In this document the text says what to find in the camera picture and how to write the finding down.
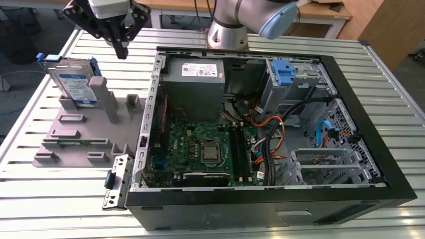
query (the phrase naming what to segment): black plastic frame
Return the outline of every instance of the black plastic frame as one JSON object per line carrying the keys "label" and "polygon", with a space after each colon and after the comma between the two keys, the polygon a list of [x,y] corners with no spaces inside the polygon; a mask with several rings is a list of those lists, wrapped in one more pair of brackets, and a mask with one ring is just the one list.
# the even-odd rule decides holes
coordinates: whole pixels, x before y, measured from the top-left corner
{"label": "black plastic frame", "polygon": [[[198,48],[158,47],[158,51],[168,51],[172,56],[190,57],[190,52],[240,53],[241,55],[276,55],[285,53],[232,51]],[[366,111],[357,99],[354,91],[346,81],[341,69],[332,56],[312,54],[286,54],[288,56],[313,57],[321,60],[330,80],[341,95],[341,100],[364,138],[368,150],[373,156],[377,167],[385,178],[385,188],[317,188],[317,189],[269,189],[241,191],[161,191],[129,192],[126,206],[165,206],[165,205],[206,205],[206,204],[240,204],[240,203],[276,203],[276,202],[314,202],[314,201],[358,201],[360,204],[373,204],[372,208],[356,213],[356,216],[376,210],[380,207],[393,207],[417,198],[409,182],[401,172],[390,151],[382,141],[378,131],[372,123]]]}

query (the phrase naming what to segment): ram slot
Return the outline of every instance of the ram slot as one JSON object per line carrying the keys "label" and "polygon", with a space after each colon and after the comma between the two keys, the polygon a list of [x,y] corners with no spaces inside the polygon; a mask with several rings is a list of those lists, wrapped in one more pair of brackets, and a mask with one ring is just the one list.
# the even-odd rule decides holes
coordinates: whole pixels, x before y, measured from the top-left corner
{"label": "ram slot", "polygon": [[249,177],[249,161],[246,158],[245,137],[241,127],[230,127],[229,142],[234,180],[246,180]]}
{"label": "ram slot", "polygon": [[248,180],[249,177],[249,160],[246,154],[246,140],[244,135],[244,128],[238,127],[236,129],[236,136],[237,136],[237,148],[238,148],[238,168],[240,168],[240,177],[244,180]]}

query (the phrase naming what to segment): blue latch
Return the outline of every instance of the blue latch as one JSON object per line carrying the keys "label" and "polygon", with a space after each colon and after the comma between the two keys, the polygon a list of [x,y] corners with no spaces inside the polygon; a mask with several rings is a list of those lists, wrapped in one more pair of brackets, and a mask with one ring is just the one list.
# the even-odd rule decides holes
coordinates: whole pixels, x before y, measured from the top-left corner
{"label": "blue latch", "polygon": [[289,86],[294,80],[294,68],[288,60],[273,60],[273,69],[280,86]]}

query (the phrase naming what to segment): robotic arm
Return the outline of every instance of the robotic arm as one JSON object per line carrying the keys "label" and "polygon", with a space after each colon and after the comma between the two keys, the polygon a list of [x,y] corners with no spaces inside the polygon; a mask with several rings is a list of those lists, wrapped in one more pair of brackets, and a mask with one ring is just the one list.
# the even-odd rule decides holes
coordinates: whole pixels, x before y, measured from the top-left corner
{"label": "robotic arm", "polygon": [[246,27],[266,39],[280,37],[297,17],[297,0],[217,0],[208,44],[214,49],[242,50]]}
{"label": "robotic arm", "polygon": [[[128,43],[137,36],[150,14],[146,5],[133,0],[72,0],[62,13],[93,37],[105,39],[118,59],[126,59]],[[128,14],[133,23],[126,26]]]}
{"label": "robotic arm", "polygon": [[[276,39],[297,17],[296,1],[217,0],[209,47],[242,50],[248,45],[246,27],[260,36]],[[93,37],[102,37],[118,59],[125,59],[129,41],[148,21],[150,8],[134,0],[72,0],[62,13]],[[126,26],[128,14],[133,23]]]}

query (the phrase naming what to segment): aluminum table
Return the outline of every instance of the aluminum table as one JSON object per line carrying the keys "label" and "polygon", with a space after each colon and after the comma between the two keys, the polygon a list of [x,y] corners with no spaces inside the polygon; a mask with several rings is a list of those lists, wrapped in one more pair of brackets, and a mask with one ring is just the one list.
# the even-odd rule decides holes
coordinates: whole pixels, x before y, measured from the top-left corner
{"label": "aluminum table", "polygon": [[[148,232],[128,211],[101,211],[106,168],[30,164],[57,114],[60,91],[44,80],[0,146],[0,238],[425,238],[425,115],[373,50],[357,41],[249,35],[253,51],[332,55],[349,80],[418,199],[341,225]],[[144,29],[118,60],[104,40],[74,30],[61,55],[94,56],[117,97],[145,97],[157,46],[205,48],[205,34]]]}

